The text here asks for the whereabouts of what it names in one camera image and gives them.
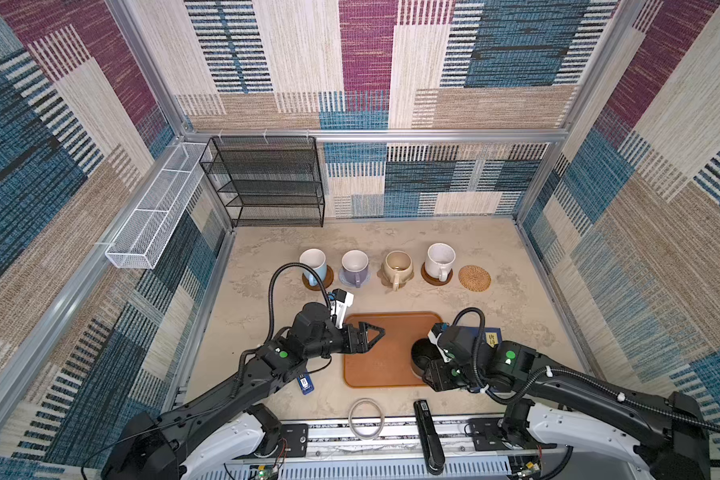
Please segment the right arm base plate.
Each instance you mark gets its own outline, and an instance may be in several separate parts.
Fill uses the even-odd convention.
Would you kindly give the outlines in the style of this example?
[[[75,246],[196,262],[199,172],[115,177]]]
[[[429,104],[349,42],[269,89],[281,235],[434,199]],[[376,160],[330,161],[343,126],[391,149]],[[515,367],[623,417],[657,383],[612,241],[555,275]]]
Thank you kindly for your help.
[[[476,451],[555,449],[555,443],[540,443],[527,431],[504,426],[502,417],[474,417],[467,420],[464,433]]]

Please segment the blue woven round coaster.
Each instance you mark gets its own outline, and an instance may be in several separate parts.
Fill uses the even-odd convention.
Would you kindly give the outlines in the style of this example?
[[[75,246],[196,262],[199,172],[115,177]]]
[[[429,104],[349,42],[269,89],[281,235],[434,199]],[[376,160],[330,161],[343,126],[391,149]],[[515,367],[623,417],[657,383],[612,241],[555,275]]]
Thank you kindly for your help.
[[[339,280],[347,287],[361,288],[370,281],[369,268],[366,267],[362,271],[353,272],[341,267],[339,271]]]

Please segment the cork flower shaped coaster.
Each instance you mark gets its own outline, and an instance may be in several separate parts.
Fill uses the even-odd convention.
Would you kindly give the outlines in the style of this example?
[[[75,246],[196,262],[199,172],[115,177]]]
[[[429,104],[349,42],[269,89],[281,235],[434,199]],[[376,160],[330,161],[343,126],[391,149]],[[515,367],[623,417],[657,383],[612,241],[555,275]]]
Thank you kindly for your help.
[[[384,272],[384,270],[383,270],[382,268],[380,268],[380,269],[377,271],[377,277],[379,278],[379,280],[381,281],[381,284],[382,284],[385,288],[388,288],[388,289],[392,289],[392,288],[393,288],[393,283],[387,278],[387,276],[386,276],[386,274],[385,274],[385,272]],[[415,277],[415,275],[414,275],[414,274],[411,274],[411,276],[410,276],[409,278],[407,278],[407,279],[405,279],[405,280],[401,280],[400,283],[399,283],[398,288],[399,288],[399,289],[404,288],[404,287],[406,286],[406,284],[409,283],[414,277]]]

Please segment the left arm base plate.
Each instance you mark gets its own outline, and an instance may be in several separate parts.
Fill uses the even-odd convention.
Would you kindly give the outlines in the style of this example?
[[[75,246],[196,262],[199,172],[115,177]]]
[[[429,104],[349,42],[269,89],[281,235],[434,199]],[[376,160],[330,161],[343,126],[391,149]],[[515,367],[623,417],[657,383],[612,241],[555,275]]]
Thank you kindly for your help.
[[[281,438],[276,446],[260,447],[254,453],[238,456],[233,461],[274,460],[282,451],[287,459],[304,458],[307,455],[309,425],[307,423],[286,423],[280,430]]]

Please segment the light blue mug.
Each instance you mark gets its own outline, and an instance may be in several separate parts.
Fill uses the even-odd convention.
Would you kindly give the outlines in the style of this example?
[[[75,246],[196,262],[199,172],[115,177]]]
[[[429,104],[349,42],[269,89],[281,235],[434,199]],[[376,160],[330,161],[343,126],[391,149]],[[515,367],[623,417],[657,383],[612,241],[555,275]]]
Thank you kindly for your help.
[[[299,262],[309,266],[316,275],[310,272],[303,274],[305,281],[309,287],[317,287],[318,279],[325,281],[327,275],[327,259],[326,254],[317,248],[311,248],[301,253]]]

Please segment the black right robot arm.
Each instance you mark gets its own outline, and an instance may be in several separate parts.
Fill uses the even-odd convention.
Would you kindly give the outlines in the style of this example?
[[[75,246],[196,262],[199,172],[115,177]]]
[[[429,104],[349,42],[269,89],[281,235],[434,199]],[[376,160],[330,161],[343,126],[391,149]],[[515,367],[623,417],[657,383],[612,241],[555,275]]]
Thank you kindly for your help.
[[[681,392],[661,397],[630,390],[568,368],[537,350],[485,340],[480,322],[436,323],[421,378],[437,392],[484,393],[504,406],[503,441],[583,448],[630,463],[655,479],[708,479],[720,459],[709,436],[720,425],[704,420],[698,402]]]

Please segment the purple mug white inside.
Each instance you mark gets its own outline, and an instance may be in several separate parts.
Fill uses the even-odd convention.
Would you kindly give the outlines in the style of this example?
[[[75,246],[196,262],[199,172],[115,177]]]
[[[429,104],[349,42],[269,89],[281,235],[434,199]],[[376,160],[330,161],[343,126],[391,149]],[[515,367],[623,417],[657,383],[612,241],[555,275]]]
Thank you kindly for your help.
[[[341,264],[348,271],[362,271],[369,268],[369,257],[361,250],[350,250],[343,255]]]

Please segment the black mug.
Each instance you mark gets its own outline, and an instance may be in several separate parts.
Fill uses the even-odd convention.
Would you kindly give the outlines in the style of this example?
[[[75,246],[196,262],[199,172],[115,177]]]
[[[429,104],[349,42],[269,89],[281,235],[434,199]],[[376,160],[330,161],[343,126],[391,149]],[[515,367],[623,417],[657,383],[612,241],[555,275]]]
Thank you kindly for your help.
[[[439,349],[429,338],[415,341],[411,347],[411,368],[413,374],[421,378],[431,361],[441,358]]]

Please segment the beige mug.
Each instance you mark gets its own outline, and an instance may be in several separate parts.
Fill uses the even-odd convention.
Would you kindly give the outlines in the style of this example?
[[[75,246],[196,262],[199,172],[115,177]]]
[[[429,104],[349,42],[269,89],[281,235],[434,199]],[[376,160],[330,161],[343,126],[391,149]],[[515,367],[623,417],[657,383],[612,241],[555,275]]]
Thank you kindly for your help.
[[[408,253],[400,250],[391,251],[386,255],[382,270],[393,291],[399,290],[414,276],[412,258]]]

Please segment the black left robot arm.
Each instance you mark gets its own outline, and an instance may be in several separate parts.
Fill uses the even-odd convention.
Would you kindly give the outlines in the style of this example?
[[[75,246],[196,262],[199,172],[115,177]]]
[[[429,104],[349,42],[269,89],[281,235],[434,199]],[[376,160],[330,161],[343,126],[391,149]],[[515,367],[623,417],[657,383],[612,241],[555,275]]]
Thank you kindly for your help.
[[[323,302],[305,304],[287,329],[275,330],[274,291],[277,279],[289,268],[315,274],[300,262],[280,266],[268,287],[268,333],[264,343],[241,353],[238,370],[199,397],[154,419],[147,413],[134,416],[120,438],[83,461],[88,466],[104,452],[109,456],[103,479],[182,479],[189,476],[184,463],[190,454],[223,425],[258,402],[278,392],[307,372],[312,358],[333,354],[369,352],[385,330],[361,322],[337,327],[331,301],[323,284]]]

